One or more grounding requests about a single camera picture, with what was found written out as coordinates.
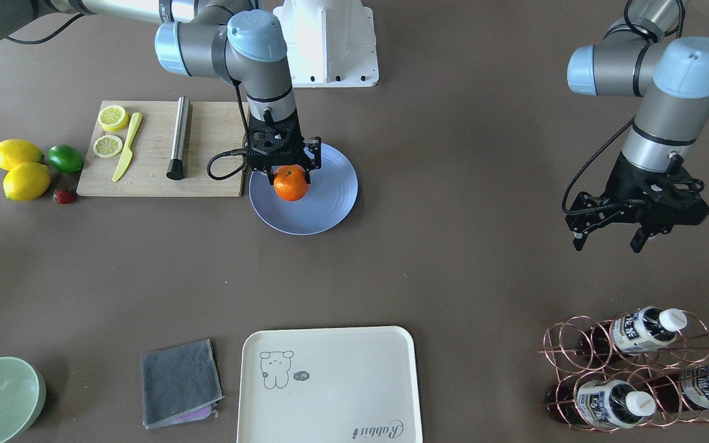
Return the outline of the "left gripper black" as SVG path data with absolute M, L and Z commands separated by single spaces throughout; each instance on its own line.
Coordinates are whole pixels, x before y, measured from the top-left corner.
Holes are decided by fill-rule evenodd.
M 574 249 L 582 250 L 589 233 L 611 223 L 641 225 L 630 241 L 635 253 L 651 236 L 675 225 L 701 224 L 709 216 L 709 205 L 700 194 L 703 182 L 691 177 L 682 162 L 683 157 L 673 153 L 667 170 L 659 173 L 639 168 L 620 154 L 603 193 L 579 193 L 566 215 Z

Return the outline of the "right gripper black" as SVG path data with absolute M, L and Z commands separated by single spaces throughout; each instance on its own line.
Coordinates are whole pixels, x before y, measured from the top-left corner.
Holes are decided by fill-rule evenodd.
M 265 172 L 270 185 L 274 185 L 276 166 L 301 166 L 307 184 L 311 183 L 311 171 L 322 166 L 321 138 L 303 137 L 296 113 L 271 123 L 251 117 L 247 137 L 246 163 Z

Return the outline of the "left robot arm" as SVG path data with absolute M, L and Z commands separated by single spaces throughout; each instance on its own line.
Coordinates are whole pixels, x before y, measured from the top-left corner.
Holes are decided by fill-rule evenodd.
M 569 59 L 569 89 L 582 95 L 636 96 L 642 103 L 621 129 L 627 135 L 604 191 L 563 205 L 582 250 L 588 235 L 613 224 L 638 224 L 630 245 L 709 216 L 704 184 L 684 169 L 709 118 L 709 37 L 681 36 L 684 1 L 628 1 L 599 45 Z

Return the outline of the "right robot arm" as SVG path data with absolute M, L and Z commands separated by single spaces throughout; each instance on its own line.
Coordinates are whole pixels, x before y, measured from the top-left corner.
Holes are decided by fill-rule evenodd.
M 310 181 L 321 168 L 321 140 L 305 138 L 278 17 L 259 1 L 0 1 L 0 41 L 54 12 L 157 23 L 154 48 L 164 70 L 243 86 L 250 110 L 245 163 L 267 174 L 298 166 Z

